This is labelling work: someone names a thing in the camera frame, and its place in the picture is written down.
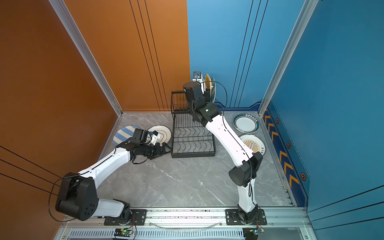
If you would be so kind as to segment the white flower outline plate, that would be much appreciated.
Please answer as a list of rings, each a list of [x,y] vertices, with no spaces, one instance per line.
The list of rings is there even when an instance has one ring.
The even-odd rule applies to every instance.
[[[171,130],[163,125],[153,126],[148,129],[147,135],[147,143],[150,145],[155,145],[157,143],[162,146],[163,144],[167,144],[172,137]]]

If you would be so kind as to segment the yellow woven tray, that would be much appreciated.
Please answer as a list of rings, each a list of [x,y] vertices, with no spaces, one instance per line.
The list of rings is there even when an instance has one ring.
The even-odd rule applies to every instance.
[[[211,81],[209,74],[205,75],[205,86],[206,86],[206,89],[208,89],[208,90],[212,89],[212,81]]]

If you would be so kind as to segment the orange sunburst plate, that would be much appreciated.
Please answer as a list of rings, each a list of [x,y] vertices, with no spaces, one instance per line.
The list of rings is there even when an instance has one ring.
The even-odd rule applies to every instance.
[[[240,136],[241,141],[254,153],[261,153],[264,155],[266,153],[265,143],[255,135],[242,135]]]

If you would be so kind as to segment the white plate red characters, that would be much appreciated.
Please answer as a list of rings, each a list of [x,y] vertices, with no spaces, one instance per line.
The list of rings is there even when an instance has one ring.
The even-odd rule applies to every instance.
[[[202,89],[203,89],[203,92],[205,92],[206,91],[206,80],[205,79],[203,79],[203,83],[202,83]]]

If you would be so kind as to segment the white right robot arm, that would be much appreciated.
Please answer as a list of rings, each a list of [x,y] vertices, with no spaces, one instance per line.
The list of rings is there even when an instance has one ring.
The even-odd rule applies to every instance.
[[[211,101],[212,85],[210,78],[204,78],[202,72],[194,72],[193,79],[183,85],[188,102],[188,111],[194,121],[201,123],[222,144],[233,160],[235,167],[229,176],[238,186],[238,207],[245,213],[250,213],[256,207],[255,178],[263,155],[254,153],[245,145],[233,131],[224,114]]]

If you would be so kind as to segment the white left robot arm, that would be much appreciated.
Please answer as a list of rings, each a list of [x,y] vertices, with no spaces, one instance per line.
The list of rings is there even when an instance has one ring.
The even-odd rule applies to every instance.
[[[99,185],[121,166],[136,164],[142,156],[153,160],[172,152],[169,141],[171,130],[166,126],[153,126],[148,130],[127,126],[119,130],[113,139],[114,149],[106,157],[79,173],[68,173],[61,178],[55,209],[80,221],[90,218],[106,218],[120,225],[133,219],[130,204],[121,200],[100,199]]]

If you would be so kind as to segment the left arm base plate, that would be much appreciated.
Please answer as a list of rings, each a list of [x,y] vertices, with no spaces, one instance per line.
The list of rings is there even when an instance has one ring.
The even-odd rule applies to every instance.
[[[123,213],[117,217],[106,217],[104,221],[105,226],[143,226],[147,217],[146,209],[130,209],[123,211]]]

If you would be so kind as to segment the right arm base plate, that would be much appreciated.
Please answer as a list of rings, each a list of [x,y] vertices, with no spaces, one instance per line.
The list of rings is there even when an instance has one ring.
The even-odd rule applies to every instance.
[[[226,223],[229,226],[235,225],[261,225],[266,226],[267,217],[265,211],[255,207],[251,212],[246,213],[239,209],[226,209]]]

